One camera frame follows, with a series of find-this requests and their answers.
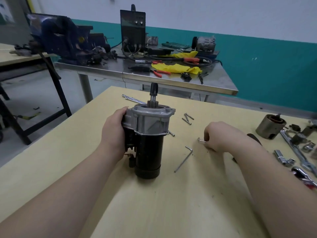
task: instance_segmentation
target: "stainless steel workbench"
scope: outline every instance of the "stainless steel workbench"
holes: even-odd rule
[[[117,52],[119,55],[122,55],[120,49]],[[204,101],[207,101],[208,97],[210,95],[214,95],[215,93],[228,95],[236,95],[238,93],[237,87],[232,82],[220,63],[214,63],[207,68],[201,68],[203,72],[209,73],[208,76],[204,77],[204,84],[201,85],[198,75],[194,74],[191,74],[192,80],[190,82],[185,82],[183,79],[181,79],[180,74],[162,74],[162,78],[158,78],[152,72],[131,72],[129,69],[129,67],[135,65],[150,66],[150,64],[136,64],[132,60],[121,58],[118,58],[117,60],[103,60],[103,62],[106,62],[106,64],[94,66],[77,66],[56,62],[54,65],[57,69],[71,70],[78,73],[86,103],[93,99],[88,75],[141,85],[150,85],[152,82],[156,82],[160,87],[206,95]],[[165,62],[165,64],[171,65],[174,63],[175,62],[169,61]]]

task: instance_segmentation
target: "hand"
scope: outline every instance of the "hand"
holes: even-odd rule
[[[125,135],[121,121],[127,109],[128,107],[118,109],[107,118],[102,128],[101,142],[98,146],[99,150],[114,158],[116,162],[121,160],[125,153]]]
[[[225,122],[211,122],[205,128],[205,145],[216,152],[230,152],[240,144],[249,141],[249,137],[242,131]]]

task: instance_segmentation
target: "black table frame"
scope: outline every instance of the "black table frame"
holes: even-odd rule
[[[51,58],[47,57],[46,60],[53,67],[53,63],[52,63]],[[42,59],[36,59],[36,60],[30,61],[29,64],[28,64],[28,62],[22,62],[22,63],[15,63],[15,64],[6,65],[6,66],[0,66],[0,73],[4,72],[4,71],[8,71],[10,69],[23,67],[25,65],[30,65],[30,64],[33,65],[35,62],[44,63],[44,61]],[[10,125],[13,128],[13,130],[15,131],[15,133],[21,138],[23,143],[26,145],[31,144],[31,140],[28,138],[28,135],[30,135],[31,133],[37,131],[38,129],[42,128],[43,126],[45,126],[46,124],[55,120],[56,118],[62,116],[63,114],[66,114],[67,117],[70,117],[72,115],[58,77],[50,68],[48,68],[48,69],[49,69],[51,78],[53,80],[54,86],[56,88],[56,91],[58,93],[58,96],[59,96],[61,103],[63,105],[63,109],[61,109],[58,112],[54,113],[53,115],[47,117],[46,119],[38,122],[37,124],[33,125],[32,127],[28,128],[26,130],[23,130],[21,128],[21,126],[19,125],[19,123],[17,122],[17,120],[15,119],[15,117],[10,112],[10,110],[7,108],[5,103],[0,99],[0,115],[2,115],[4,124],[6,124],[6,126]],[[2,95],[5,100],[10,99],[9,96],[4,91],[4,89],[1,87],[1,85],[0,85],[0,95]]]

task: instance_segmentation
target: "white wall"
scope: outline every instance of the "white wall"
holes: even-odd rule
[[[146,25],[317,43],[317,0],[32,0],[36,12],[120,23],[120,9]]]

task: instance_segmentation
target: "teal wall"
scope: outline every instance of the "teal wall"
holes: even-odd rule
[[[121,41],[120,24],[73,20],[77,25],[92,25],[110,45]],[[317,112],[317,44],[146,27],[159,42],[192,43],[194,36],[216,37],[218,59],[237,86],[237,97]]]

